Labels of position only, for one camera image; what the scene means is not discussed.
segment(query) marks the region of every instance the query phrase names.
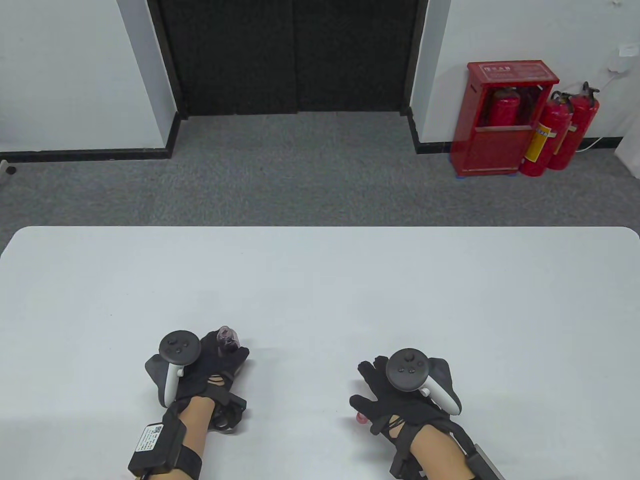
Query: red fire extinguisher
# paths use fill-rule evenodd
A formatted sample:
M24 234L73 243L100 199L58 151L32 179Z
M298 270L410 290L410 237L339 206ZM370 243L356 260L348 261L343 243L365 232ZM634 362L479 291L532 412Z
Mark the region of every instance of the red fire extinguisher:
M520 171L525 175L539 177L545 173L551 157L562 145L573 117L570 97L569 93L560 92L551 95L533 133L529 149L520 164Z
M582 93L571 97L571 105L574 110L571 126L564 142L552 157L547 168L564 170L569 165L600 109L600 102L595 99L594 93L600 93L600 90L591 88L589 82L585 82L582 86Z
M513 88L503 88L493 94L488 126L511 127L520 110L520 94Z

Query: hand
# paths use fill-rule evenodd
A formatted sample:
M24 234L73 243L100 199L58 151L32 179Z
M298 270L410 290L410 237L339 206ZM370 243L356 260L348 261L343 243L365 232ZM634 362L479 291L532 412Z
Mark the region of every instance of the hand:
M449 418L448 414L420 392L401 392L394 388L387 379L387 361L387 357L379 356L373 365L369 362L358 365L358 371L378 401L371 401L360 395L349 399L355 410L371 420L371 433L382 433L395 443L405 423L421 427L434 420Z
M235 352L226 354L218 344L218 332L219 330L210 332L200 340L200 357L184 368L176 400L202 396L222 405L228 403L228 395L221 390L231 390L236 374L249 356L249 349L240 347Z

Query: double door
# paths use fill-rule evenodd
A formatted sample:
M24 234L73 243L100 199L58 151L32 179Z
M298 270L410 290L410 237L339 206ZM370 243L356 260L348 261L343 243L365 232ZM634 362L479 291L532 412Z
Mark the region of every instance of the double door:
M418 0L158 0L190 115L394 111Z

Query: forearm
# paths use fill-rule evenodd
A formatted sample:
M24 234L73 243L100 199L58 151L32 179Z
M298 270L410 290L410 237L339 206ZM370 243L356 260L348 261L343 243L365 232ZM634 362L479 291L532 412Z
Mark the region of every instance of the forearm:
M471 480L465 454L450 435L426 425L411 444L411 453L429 480Z
M196 452L200 458L204 453L209 421L215 402L209 398L194 397L189 406L180 414L180 421L187 427L182 444ZM167 474L152 475L150 480L191 480L182 470L172 470Z

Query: sticker label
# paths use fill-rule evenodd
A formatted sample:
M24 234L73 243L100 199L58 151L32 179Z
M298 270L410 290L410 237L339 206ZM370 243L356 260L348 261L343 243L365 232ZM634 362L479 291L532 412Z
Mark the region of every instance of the sticker label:
M562 144L564 143L564 139L566 139L566 136L569 135L569 130L571 130L571 128L569 128L566 132L564 132L564 135L563 135L562 139L558 142L558 146L556 148L556 151L554 152L554 155L558 155L558 153L560 152L560 148L562 148Z
M161 423L147 426L144 432L142 432L142 436L136 447L136 452L149 452L153 450L160 436L160 432L162 432L162 428L163 425Z
M533 163L537 162L549 138L552 138L551 129L546 125L539 124L536 132L533 134L531 145L529 145L529 149L527 153L524 154L524 157Z
M493 61L480 63L480 71L488 81L549 81L554 75L537 61Z

